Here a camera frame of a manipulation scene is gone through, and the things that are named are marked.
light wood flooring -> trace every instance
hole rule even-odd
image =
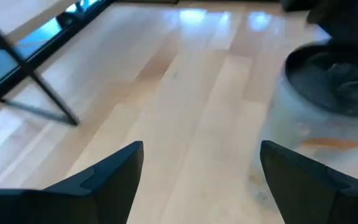
[[[135,140],[142,179],[128,223],[282,223],[248,170],[285,57],[326,38],[278,4],[114,4],[39,72],[77,128],[0,105],[0,188],[42,189]],[[53,106],[30,80],[9,97]]]

wooden floor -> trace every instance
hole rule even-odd
[[[39,68],[77,128],[0,105],[0,188],[42,189],[144,142],[129,223],[282,223],[248,170],[285,57],[326,37],[278,4],[114,4]],[[10,97],[53,108],[29,80]]]

orange stripe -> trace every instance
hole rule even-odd
[[[302,144],[351,149],[358,147],[358,139],[310,138],[303,141]]]

